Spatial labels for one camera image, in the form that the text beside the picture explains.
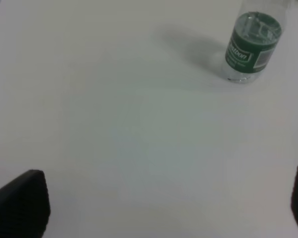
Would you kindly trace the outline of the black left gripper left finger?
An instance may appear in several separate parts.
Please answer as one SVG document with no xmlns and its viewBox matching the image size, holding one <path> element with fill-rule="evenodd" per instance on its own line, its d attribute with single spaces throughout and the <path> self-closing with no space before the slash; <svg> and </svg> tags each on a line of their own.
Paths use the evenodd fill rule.
<svg viewBox="0 0 298 238">
<path fill-rule="evenodd" d="M 43 171 L 28 170 L 0 188 L 0 238 L 41 238 L 50 214 Z"/>
</svg>

